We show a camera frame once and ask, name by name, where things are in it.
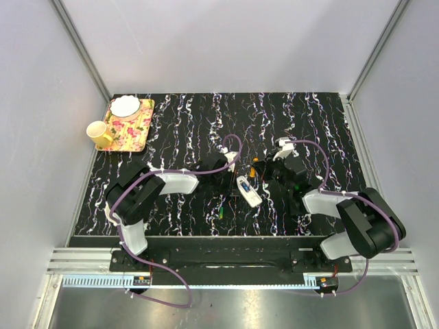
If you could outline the white remote control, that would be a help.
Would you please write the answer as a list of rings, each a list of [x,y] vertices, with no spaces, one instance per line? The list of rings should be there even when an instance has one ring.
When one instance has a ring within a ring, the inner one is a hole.
[[[243,190],[241,186],[242,182],[245,182],[248,185],[250,189],[248,192],[245,192],[245,190]],[[237,188],[251,208],[255,208],[261,204],[262,202],[261,197],[253,189],[253,187],[250,185],[250,183],[247,181],[247,179],[244,176],[237,177]]]

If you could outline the blue battery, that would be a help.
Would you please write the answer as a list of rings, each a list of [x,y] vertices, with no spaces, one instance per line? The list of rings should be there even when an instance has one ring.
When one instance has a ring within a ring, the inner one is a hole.
[[[245,190],[245,192],[248,192],[250,190],[248,185],[245,182],[242,182],[241,186],[242,186],[243,190]]]

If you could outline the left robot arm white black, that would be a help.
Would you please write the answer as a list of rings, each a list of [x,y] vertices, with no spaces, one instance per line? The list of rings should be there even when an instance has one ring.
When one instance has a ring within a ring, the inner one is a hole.
[[[190,173],[186,169],[171,173],[137,165],[111,184],[105,194],[104,213],[107,221],[121,226],[123,240],[129,248],[125,264],[134,271],[143,270],[148,264],[144,224],[158,197],[229,192],[237,154],[224,147],[220,153],[195,163]]]

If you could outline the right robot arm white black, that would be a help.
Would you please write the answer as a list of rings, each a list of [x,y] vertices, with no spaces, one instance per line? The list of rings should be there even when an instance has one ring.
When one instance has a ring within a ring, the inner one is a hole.
[[[313,266],[328,271],[338,258],[360,255],[371,259],[396,249],[406,235],[405,226],[374,188],[359,192],[320,191],[300,161],[268,156],[253,162],[264,181],[274,180],[286,192],[292,216],[325,215],[340,219],[345,231],[322,240],[312,254]]]

